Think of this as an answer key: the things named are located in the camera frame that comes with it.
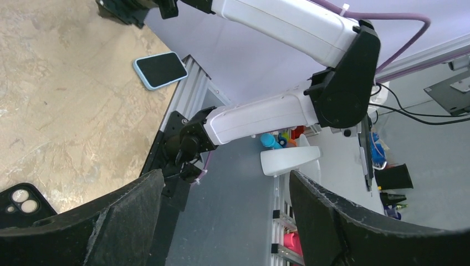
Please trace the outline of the black phone case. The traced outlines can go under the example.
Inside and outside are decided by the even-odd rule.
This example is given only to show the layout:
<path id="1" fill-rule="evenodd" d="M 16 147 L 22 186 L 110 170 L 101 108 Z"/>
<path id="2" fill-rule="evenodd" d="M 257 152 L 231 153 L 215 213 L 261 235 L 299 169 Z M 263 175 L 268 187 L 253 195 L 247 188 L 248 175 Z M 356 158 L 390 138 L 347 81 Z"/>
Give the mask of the black phone case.
<path id="1" fill-rule="evenodd" d="M 27 228 L 57 212 L 31 183 L 19 183 L 1 191 L 1 228 Z"/>

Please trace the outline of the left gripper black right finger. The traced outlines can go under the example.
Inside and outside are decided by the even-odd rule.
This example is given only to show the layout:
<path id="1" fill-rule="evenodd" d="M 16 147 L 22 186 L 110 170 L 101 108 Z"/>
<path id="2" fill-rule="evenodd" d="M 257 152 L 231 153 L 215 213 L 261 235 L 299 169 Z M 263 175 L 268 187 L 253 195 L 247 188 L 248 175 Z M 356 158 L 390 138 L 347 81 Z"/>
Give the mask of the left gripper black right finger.
<path id="1" fill-rule="evenodd" d="M 371 211 L 297 170 L 290 197 L 306 265 L 468 265 L 469 230 L 447 231 Z"/>

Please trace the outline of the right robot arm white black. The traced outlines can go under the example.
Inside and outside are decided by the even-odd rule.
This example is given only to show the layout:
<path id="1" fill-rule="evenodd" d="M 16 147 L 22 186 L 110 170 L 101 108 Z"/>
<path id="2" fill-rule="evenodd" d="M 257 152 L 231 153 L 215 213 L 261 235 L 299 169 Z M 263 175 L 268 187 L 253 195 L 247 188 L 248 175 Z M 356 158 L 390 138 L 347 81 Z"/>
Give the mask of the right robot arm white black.
<path id="1" fill-rule="evenodd" d="M 177 163 L 250 135 L 315 124 L 349 129 L 366 116 L 381 47 L 368 21 L 342 17 L 311 1 L 187 4 L 280 41 L 324 69 L 307 76 L 305 68 L 295 74 L 293 66 L 280 66 L 268 74 L 267 65 L 254 60 L 261 86 L 274 86 L 274 95 L 197 112 L 179 132 Z"/>

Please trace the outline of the light blue cased phone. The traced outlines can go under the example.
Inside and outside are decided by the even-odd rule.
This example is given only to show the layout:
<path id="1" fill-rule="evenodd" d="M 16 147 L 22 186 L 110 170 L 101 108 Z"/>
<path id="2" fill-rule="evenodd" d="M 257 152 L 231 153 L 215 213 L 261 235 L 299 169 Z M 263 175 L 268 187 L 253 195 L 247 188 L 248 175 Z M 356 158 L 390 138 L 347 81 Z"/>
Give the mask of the light blue cased phone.
<path id="1" fill-rule="evenodd" d="M 188 76 L 184 63 L 175 52 L 138 58 L 132 66 L 148 91 L 155 91 Z"/>

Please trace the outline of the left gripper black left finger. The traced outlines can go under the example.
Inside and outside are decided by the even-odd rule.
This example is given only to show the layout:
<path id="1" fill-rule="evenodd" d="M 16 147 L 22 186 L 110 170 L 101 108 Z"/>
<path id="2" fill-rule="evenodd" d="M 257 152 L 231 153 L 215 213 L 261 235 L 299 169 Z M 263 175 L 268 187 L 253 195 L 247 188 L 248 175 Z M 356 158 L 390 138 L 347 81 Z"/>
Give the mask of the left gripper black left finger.
<path id="1" fill-rule="evenodd" d="M 27 228 L 1 230 L 2 265 L 145 265 L 164 177 L 152 170 L 120 189 Z"/>

